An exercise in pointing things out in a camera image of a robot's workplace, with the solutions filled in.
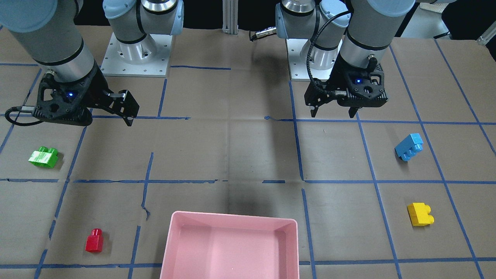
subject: green lego brick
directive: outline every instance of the green lego brick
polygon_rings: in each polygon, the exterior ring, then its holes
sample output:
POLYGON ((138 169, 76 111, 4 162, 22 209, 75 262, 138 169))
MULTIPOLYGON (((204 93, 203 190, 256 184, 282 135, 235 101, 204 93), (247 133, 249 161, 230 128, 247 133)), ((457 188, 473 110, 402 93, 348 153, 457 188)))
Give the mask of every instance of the green lego brick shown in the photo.
POLYGON ((55 148, 46 148, 41 146, 38 150, 34 151, 29 158, 29 162, 31 162, 35 166, 53 168, 59 159, 57 154, 59 152, 55 148))

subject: blue lego brick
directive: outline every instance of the blue lego brick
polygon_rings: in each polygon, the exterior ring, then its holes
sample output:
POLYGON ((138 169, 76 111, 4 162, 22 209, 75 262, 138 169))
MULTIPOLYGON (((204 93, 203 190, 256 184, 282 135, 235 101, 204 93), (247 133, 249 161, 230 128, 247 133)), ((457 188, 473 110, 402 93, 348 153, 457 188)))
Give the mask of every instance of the blue lego brick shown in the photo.
POLYGON ((424 142, 420 134, 409 134, 394 150, 396 150, 396 155, 403 161, 409 161, 413 156, 422 151, 423 144, 424 142))

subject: black cable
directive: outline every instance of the black cable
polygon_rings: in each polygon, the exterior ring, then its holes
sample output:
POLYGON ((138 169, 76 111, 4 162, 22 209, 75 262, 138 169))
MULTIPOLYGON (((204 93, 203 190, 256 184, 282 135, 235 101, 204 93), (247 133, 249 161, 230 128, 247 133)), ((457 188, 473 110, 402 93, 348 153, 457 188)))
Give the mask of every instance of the black cable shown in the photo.
POLYGON ((331 23, 333 22, 335 19, 341 17, 341 16, 344 16, 344 15, 347 15, 351 13, 350 11, 344 11, 344 12, 341 12, 333 17, 331 17, 328 21, 326 21, 324 23, 324 25, 322 25, 322 27, 319 29, 319 31, 317 33, 315 33, 312 38, 310 38, 310 47, 309 47, 309 52, 307 54, 307 72, 309 74, 309 78, 310 78, 310 84, 312 84, 312 86, 320 93, 324 93, 324 94, 327 94, 327 91, 324 90, 324 88, 318 86, 316 83, 315 83, 315 80, 313 79, 313 76, 311 74, 311 70, 310 70, 310 57, 311 57, 311 51, 313 50, 313 47, 315 46, 315 42, 317 41, 318 37, 322 34, 322 32, 324 31, 324 29, 331 23))
POLYGON ((9 121, 10 123, 12 123, 14 125, 23 126, 23 127, 33 126, 33 125, 37 125, 37 124, 43 123, 43 121, 41 121, 41 120, 30 122, 30 123, 22 123, 22 122, 18 122, 17 121, 17 118, 19 118, 19 115, 20 115, 20 112, 21 112, 22 107, 25 106, 26 105, 26 102, 28 101, 29 95, 31 95, 31 91, 29 91, 28 94, 26 95, 26 98, 24 98, 24 102, 22 102, 22 106, 11 107, 11 108, 9 108, 9 109, 7 109, 5 111, 5 119, 7 119, 7 121, 9 121), (19 112, 17 114, 17 116, 15 117, 15 119, 12 119, 10 117, 10 114, 12 112, 19 112))
POLYGON ((5 111, 5 119, 7 119, 7 121, 9 121, 10 123, 12 123, 14 125, 23 126, 23 127, 33 126, 33 125, 37 125, 37 124, 43 123, 43 121, 41 121, 41 120, 30 122, 30 123, 17 122, 17 118, 19 117, 19 114, 17 114, 17 116, 15 117, 15 119, 12 119, 10 117, 10 114, 12 112, 20 112, 21 111, 21 108, 22 108, 22 106, 20 106, 20 107, 11 107, 11 108, 7 109, 5 111))

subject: metal mounting plate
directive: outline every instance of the metal mounting plate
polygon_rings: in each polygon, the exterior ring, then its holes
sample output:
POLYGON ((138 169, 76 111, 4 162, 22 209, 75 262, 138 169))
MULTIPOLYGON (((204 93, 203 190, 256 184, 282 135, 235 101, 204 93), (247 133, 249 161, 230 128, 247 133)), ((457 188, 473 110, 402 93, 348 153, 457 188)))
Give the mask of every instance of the metal mounting plate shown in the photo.
POLYGON ((151 34, 151 36, 157 43, 158 49, 154 60, 141 65, 131 65, 121 59, 117 52, 117 39, 112 33, 102 62, 102 73, 106 76, 165 77, 169 69, 172 36, 155 34, 151 34))
MULTIPOLYGON (((293 81, 310 81, 309 75, 307 73, 307 62, 305 59, 300 57, 300 52, 302 51, 303 45, 307 42, 307 39, 287 39, 286 47, 288 51, 288 63, 289 63, 289 74, 290 79, 293 81)), ((342 41, 339 42, 338 50, 341 49, 342 41)), ((316 77, 322 81, 329 79, 332 67, 328 70, 315 70, 311 69, 313 77, 316 77)))

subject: table surface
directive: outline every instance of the table surface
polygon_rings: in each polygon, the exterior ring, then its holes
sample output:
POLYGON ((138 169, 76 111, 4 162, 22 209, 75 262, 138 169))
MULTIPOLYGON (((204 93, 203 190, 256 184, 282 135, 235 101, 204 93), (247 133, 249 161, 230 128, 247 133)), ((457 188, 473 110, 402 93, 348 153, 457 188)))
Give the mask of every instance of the table surface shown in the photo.
MULTIPOLYGON (((78 28, 101 63, 111 29, 78 28)), ((283 39, 184 29, 166 79, 107 78, 140 104, 132 127, 1 118, 0 278, 157 279, 177 210, 295 219, 301 279, 496 278, 496 63, 475 41, 406 38, 381 63, 387 104, 312 119, 283 39), (424 150, 403 162, 410 133, 424 150), (28 163, 41 145, 55 168, 28 163), (434 224, 412 227, 412 202, 434 224)), ((0 30, 0 111, 34 104, 41 74, 0 30)))

